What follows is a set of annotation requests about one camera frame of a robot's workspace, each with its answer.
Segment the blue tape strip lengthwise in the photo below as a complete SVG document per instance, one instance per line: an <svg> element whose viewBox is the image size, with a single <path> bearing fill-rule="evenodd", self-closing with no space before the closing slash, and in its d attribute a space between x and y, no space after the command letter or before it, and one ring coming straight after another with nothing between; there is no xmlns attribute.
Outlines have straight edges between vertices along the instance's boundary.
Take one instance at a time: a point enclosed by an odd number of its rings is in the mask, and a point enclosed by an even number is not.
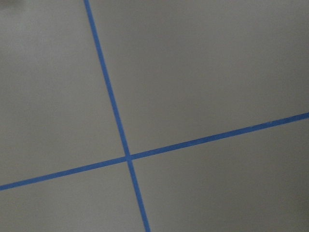
<svg viewBox="0 0 309 232"><path fill-rule="evenodd" d="M90 27L91 27L92 36L93 36L93 39L94 39L94 43L95 43L98 59L99 59L99 62L100 62L102 74L103 74L103 77L104 77L104 82L105 82L107 92L108 92L108 95L109 95L109 99L110 99L110 102L111 102L113 115L114 115L114 118L115 118L115 122L116 122L116 125L117 125L119 136L120 136L120 139L121 139L122 148L123 148L123 151L124 151L128 170L129 170L129 173L130 173L132 185L133 185L133 188L134 188L134 191L135 191L135 196L136 196L136 200L137 200L137 203L138 203L138 207L139 207L141 219L142 219L142 222L143 222L143 226L144 226L144 229L145 229L146 232L150 232L151 228L150 228L149 221L148 221L148 218L147 218L147 214L146 214L145 206L144 206L144 203L143 203L140 187L139 187L139 184L138 184L136 172L135 172L135 169L134 169L131 153L130 153L130 150L129 150L129 147L128 147L128 143L127 143L127 139L126 139L126 135L125 135L125 130L124 130L124 127L123 127L123 124L122 124L122 121L121 121L117 102L116 102L116 99L115 99L115 96L114 96L114 92L113 92L112 84L111 84L111 81L110 81L108 69L107 69L107 66L106 66L106 63L105 63L104 54L103 54L103 51L102 51L102 48L101 48L100 39L99 39L99 35L98 35L98 32L97 32L95 19L94 19L93 13L92 13L90 1L85 0L84 5L85 5L88 21L89 21L89 24L90 24Z"/></svg>

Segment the blue tape strip crosswise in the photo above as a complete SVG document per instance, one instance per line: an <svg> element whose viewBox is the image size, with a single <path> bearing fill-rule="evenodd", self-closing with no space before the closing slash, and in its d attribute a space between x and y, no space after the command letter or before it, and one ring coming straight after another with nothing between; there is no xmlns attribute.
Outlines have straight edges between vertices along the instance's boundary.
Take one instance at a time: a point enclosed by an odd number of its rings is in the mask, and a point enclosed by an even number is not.
<svg viewBox="0 0 309 232"><path fill-rule="evenodd" d="M245 128L241 128L237 130L232 130L232 131L223 132L223 133L219 133L219 134L215 134L211 136L202 137L202 138L198 138L198 139L191 140L191 141L186 141L186 142L182 142L182 143L178 143L174 145L168 145L168 146L164 146L164 147L160 147L160 148L156 148L156 149L152 149L148 151L143 151L140 153L130 155L129 157L132 160L137 160L137 159L141 159L144 157L149 157L149 156L153 156L153 155L157 155L161 153L183 149L186 147L196 146L196 145L205 144L205 143L209 143L209 142L213 142L213 141L217 141L217 140L221 140L221 139L225 139L229 137L234 137L234 136L238 136L241 134L251 133L254 131L264 130L264 129L268 129L268 128L272 128L276 126L281 126L284 124L308 119L308 117L309 117L308 113L303 113L303 114L286 117L286 118L282 118L282 119L278 119L278 120L274 120L270 122L265 122L265 123L254 125L254 126L249 126L249 127L245 127ZM4 185L1 185L0 189L1 191L4 191L4 190L13 189L13 188L21 187L21 186L26 186L26 185L31 185L31 184L51 180L51 179L56 179L56 178L72 175L72 174L82 173L82 172L86 172L86 171L90 171L90 170L94 170L94 169L98 169L98 168L102 168L106 166L111 166L111 165L115 165L115 164L119 164L123 162L126 162L125 157L110 159L110 160L93 163L93 164L89 164L89 165L85 165L85 166L81 166L81 167L77 167L77 168L73 168L69 170L64 170L61 172L56 172L56 173L42 175L42 176L38 176L38 177L26 179L26 180L21 180L21 181L9 183L9 184L4 184Z"/></svg>

